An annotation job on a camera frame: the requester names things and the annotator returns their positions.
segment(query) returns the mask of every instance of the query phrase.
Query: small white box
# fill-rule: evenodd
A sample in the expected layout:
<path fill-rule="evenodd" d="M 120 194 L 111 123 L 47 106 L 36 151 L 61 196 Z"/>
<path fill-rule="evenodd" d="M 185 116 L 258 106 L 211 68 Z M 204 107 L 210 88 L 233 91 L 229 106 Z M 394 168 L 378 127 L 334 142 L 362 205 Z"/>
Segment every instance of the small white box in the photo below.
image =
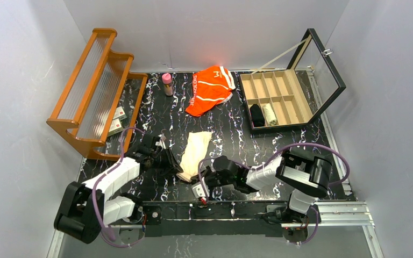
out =
<path fill-rule="evenodd" d="M 119 119 L 119 121 L 122 121 L 126 119 L 126 113 L 124 113 L 124 109 L 122 107 L 117 107 L 115 110 L 115 115 L 113 116 L 113 119 Z"/>
<path fill-rule="evenodd" d="M 111 122 L 110 130 L 108 131 L 107 137 L 112 136 L 112 135 L 117 134 L 117 133 L 122 132 L 122 131 L 123 131 L 123 127 L 121 125 L 121 122 L 119 121 L 119 119 L 114 119 Z"/>

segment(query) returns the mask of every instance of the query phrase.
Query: orange towel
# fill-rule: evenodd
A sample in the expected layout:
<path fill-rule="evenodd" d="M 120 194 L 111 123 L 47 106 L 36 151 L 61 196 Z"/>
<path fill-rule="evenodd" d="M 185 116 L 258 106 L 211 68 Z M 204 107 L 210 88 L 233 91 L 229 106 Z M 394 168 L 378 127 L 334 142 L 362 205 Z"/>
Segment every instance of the orange towel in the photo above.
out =
<path fill-rule="evenodd" d="M 232 97 L 235 83 L 230 71 L 222 66 L 212 66 L 199 71 L 193 77 L 194 96 L 186 112 L 199 117 L 215 105 L 225 103 Z"/>

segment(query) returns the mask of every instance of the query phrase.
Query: beige cloth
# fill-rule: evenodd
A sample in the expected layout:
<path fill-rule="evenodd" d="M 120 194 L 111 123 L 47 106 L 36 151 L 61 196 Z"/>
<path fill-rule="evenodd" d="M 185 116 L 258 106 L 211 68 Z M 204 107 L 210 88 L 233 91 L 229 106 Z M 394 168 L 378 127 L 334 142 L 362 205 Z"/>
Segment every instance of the beige cloth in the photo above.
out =
<path fill-rule="evenodd" d="M 277 125 L 275 112 L 270 103 L 262 105 L 262 111 L 264 112 L 265 120 L 269 125 Z"/>
<path fill-rule="evenodd" d="M 176 175 L 186 182 L 191 182 L 191 177 L 198 174 L 198 163 L 205 158 L 208 144 L 211 140 L 211 132 L 189 133 L 188 144 L 181 157 L 183 173 Z"/>

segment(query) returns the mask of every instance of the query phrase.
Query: marble tabletop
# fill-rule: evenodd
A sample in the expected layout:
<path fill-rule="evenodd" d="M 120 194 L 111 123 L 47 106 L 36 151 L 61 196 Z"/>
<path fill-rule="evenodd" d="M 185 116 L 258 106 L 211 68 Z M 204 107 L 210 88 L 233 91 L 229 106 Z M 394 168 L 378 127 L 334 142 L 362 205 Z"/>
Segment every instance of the marble tabletop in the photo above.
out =
<path fill-rule="evenodd" d="M 279 133 L 264 134 L 252 137 L 250 124 L 245 115 L 247 108 L 238 72 L 232 72 L 237 86 L 232 98 L 215 106 L 200 117 L 193 117 L 184 110 L 193 96 L 193 73 L 172 73 L 174 79 L 174 96 L 167 97 L 163 91 L 162 73 L 148 74 L 145 93 L 138 113 L 136 127 L 147 133 L 159 135 L 163 133 L 169 142 L 176 159 L 180 162 L 190 132 L 213 132 L 208 147 L 207 157 L 226 155 L 229 159 L 242 161 L 248 166 L 261 164 L 276 150 L 295 142 L 316 142 L 329 146 L 321 119 L 298 129 L 286 129 Z M 125 85 L 120 104 L 128 117 L 132 116 L 138 83 L 128 80 Z M 133 137 L 133 142 L 141 136 Z M 306 148 L 315 153 L 331 155 L 317 148 Z M 113 164 L 111 161 L 83 159 L 80 168 L 79 182 L 83 182 Z M 336 168 L 333 169 L 331 181 L 339 180 Z M 215 200 L 287 200 L 293 188 L 284 183 L 269 185 L 259 192 L 243 194 L 231 185 L 214 189 Z M 130 192 L 146 201 L 191 201 L 195 200 L 190 184 L 180 181 L 176 176 L 160 177 L 144 173 L 135 180 L 124 185 L 120 191 Z M 354 200 L 353 195 L 346 196 L 341 185 L 329 189 L 326 199 Z"/>

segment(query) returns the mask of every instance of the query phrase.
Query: wooden compartment box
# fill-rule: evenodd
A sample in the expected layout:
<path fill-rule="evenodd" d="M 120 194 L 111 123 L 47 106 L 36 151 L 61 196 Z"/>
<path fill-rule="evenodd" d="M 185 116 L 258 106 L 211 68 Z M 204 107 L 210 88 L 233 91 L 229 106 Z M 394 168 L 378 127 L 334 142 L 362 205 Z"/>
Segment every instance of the wooden compartment box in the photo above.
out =
<path fill-rule="evenodd" d="M 294 126 L 303 126 L 311 123 L 346 88 L 330 57 L 324 54 L 325 48 L 316 31 L 309 28 L 303 36 L 303 40 L 305 42 L 298 46 L 286 70 L 241 74 L 240 81 L 245 95 L 247 116 L 253 134 L 277 132 L 284 128 L 293 128 Z M 324 103 L 316 105 L 315 109 L 310 107 L 301 86 L 304 84 L 299 80 L 295 71 L 295 67 L 306 51 L 310 41 L 314 41 L 316 44 L 321 57 L 326 62 L 334 80 L 338 84 L 338 88 L 333 94 Z M 253 104 L 257 104 L 259 107 L 270 104 L 277 119 L 276 125 L 270 125 L 266 120 L 265 126 L 254 127 L 250 113 L 250 107 Z"/>

